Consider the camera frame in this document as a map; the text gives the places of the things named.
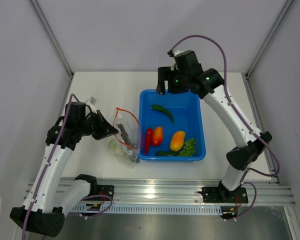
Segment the white cauliflower toy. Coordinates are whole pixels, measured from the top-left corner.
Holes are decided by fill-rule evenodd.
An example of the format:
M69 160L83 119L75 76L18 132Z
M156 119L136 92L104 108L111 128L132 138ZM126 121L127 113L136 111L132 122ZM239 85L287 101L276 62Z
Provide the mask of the white cauliflower toy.
M122 148L122 144L119 143L115 138L111 138L108 141L108 147L117 156L123 157L126 155L126 152Z

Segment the clear zip top bag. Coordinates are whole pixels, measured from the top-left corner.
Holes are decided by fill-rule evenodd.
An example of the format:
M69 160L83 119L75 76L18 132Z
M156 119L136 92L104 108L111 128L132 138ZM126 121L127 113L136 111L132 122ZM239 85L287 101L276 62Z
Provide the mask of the clear zip top bag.
M116 106L112 126L118 130L108 141L108 148L117 161L134 169L140 163L141 127L138 118L129 110Z

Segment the grey fish toy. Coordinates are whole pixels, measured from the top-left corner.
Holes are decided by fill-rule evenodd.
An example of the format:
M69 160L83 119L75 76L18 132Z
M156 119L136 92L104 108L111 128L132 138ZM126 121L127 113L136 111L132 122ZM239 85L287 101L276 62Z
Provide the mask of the grey fish toy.
M138 163L139 159L137 157L137 152L135 150L135 144L130 140L129 134L126 132L124 126L119 123L117 124L117 127L120 129L121 132L121 138L123 139L123 142L126 144L127 150L128 150L128 157L131 161Z

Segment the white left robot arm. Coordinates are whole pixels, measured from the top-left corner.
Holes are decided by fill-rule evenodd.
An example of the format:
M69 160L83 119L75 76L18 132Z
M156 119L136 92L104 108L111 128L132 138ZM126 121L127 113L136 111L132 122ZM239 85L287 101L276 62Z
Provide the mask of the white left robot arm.
M64 168L83 137L98 141L116 134L118 130L89 103L66 104L65 114L47 133L44 157L28 196L21 207L13 207L10 212L10 218L22 229L23 238L27 232L54 238L81 200L112 199L101 194L96 177L87 174L78 175L61 199L56 199L56 193Z

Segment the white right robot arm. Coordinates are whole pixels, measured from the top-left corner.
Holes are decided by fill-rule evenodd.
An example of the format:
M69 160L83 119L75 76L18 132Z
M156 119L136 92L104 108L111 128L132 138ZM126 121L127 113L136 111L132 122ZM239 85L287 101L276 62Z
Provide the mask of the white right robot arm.
M224 202L236 197L250 166L263 153L272 140L271 134L262 132L251 123L230 96L226 81L214 68L203 70L194 51L169 51L172 66L158 68L156 92L164 95L192 92L204 100L229 130L236 146L226 154L229 163L218 184L218 196Z

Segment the green chili pepper toy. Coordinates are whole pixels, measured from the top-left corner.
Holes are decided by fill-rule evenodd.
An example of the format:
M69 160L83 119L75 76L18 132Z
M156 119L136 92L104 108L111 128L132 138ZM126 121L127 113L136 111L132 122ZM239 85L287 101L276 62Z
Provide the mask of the green chili pepper toy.
M160 105L157 105L157 104L152 104L151 108L154 111L161 112L161 113L167 115L170 118L171 122L173 124L175 123L174 116L172 115L172 113L169 110L167 110L166 108L164 108L163 106L160 106Z

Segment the blue plastic bin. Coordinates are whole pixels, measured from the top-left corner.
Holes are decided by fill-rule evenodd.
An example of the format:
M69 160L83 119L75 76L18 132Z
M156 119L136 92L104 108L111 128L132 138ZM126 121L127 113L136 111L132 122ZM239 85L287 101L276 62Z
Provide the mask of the blue plastic bin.
M169 110L174 123L164 113L155 111L151 105L159 105ZM144 90L139 96L138 120L141 130L141 146L139 158L151 162L193 162L200 161L206 156L206 145L203 131L200 98L191 93L166 93L159 95L154 89ZM163 142L159 146L150 146L145 154L145 137L147 128L153 130L163 127ZM194 156L156 156L158 151L170 151L172 136L177 131L185 132L185 141L195 139Z

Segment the red chili pepper toy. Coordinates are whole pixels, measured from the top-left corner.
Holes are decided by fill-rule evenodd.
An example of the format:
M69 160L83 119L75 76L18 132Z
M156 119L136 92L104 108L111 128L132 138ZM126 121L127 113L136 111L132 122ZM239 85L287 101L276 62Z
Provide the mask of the red chili pepper toy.
M150 146L151 146L151 140L152 140L152 133L153 130L151 127L148 127L145 133L145 143L144 143L144 153L147 155L149 150L150 150Z

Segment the yellow orange mango toy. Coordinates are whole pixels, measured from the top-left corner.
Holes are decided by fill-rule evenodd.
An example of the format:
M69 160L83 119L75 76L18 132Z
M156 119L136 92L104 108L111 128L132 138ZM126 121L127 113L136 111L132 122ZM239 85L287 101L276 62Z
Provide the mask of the yellow orange mango toy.
M172 152L178 152L183 148L185 142L185 136L186 133L182 130L177 131L173 134L169 146Z

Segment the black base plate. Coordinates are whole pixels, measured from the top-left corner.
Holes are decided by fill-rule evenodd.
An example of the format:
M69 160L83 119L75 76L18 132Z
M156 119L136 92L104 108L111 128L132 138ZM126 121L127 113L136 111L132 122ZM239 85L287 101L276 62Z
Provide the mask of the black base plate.
M247 204L248 194L244 187L238 187L234 191L228 191L216 186L205 186L197 192L203 198L204 203L222 203L222 204L234 204L236 199L239 202Z
M114 196L114 191L115 191L115 186L114 185L98 185L97 187L97 194L98 195L104 195L108 196L110 198L113 198Z

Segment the right aluminium frame post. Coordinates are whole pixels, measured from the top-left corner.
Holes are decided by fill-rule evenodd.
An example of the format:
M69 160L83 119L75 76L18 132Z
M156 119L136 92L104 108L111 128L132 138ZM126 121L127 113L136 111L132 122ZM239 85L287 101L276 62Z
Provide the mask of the right aluminium frame post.
M271 25L266 37L264 38L260 48L258 49L253 61L248 67L247 72L245 73L245 78L249 80L253 75L254 71L257 69L258 65L260 64L261 60L267 53L269 47L271 46L272 42L276 38L280 28L283 26L286 18L288 17L289 13L293 9L296 0L285 0L282 8L280 9L275 21Z

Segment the aluminium frame post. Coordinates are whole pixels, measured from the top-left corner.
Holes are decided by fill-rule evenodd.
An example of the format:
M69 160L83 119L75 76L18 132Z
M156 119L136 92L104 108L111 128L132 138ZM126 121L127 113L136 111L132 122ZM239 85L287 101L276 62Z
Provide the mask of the aluminium frame post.
M44 13L44 11L41 8L41 5L38 0L28 0L28 3L30 4L35 16L38 19L39 24L41 25L47 39L49 40L56 56L58 57L62 67L64 68L66 74L72 78L74 75L74 72L64 54L64 51L62 50L62 47L58 41L58 39L55 36L55 33Z
M286 18L288 17L289 13L293 9L296 0L285 0L282 8L280 9L275 21L271 25L266 37L264 38L260 48L258 49L253 61L248 67L247 72L245 73L245 78L249 80L253 75L254 71L257 69L258 65L260 64L261 60L267 53L269 47L271 46L272 42L276 38L280 28L283 26Z

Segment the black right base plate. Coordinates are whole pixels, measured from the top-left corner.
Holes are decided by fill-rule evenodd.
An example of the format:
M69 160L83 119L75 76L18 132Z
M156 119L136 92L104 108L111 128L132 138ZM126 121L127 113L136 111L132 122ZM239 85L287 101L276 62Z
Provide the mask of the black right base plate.
M204 203L222 203L222 204L234 204L236 199L239 202L247 204L248 194L244 187L238 187L234 191L228 191L216 186L205 186L197 192L203 198Z

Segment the left aluminium frame post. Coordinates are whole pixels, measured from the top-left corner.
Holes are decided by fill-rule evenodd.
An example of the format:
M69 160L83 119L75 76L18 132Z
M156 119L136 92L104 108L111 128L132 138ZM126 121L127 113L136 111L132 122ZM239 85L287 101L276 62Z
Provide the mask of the left aluminium frame post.
M58 39L55 36L55 33L44 13L44 11L41 8L41 5L38 0L28 0L28 3L30 4L35 16L38 19L39 24L41 25L47 39L49 40L56 56L58 57L62 67L64 68L66 74L72 78L74 75L74 72L64 54L64 51L62 50L62 47L58 41Z

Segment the aluminium mounting rail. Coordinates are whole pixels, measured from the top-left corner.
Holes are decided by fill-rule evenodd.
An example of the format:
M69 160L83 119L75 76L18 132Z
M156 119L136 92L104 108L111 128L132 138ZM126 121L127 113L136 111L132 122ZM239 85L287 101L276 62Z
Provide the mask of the aluminium mounting rail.
M116 204L195 205L202 204L202 187L216 187L217 180L162 180L99 178L99 185L114 186ZM295 206L292 189L265 181L253 183L256 206Z

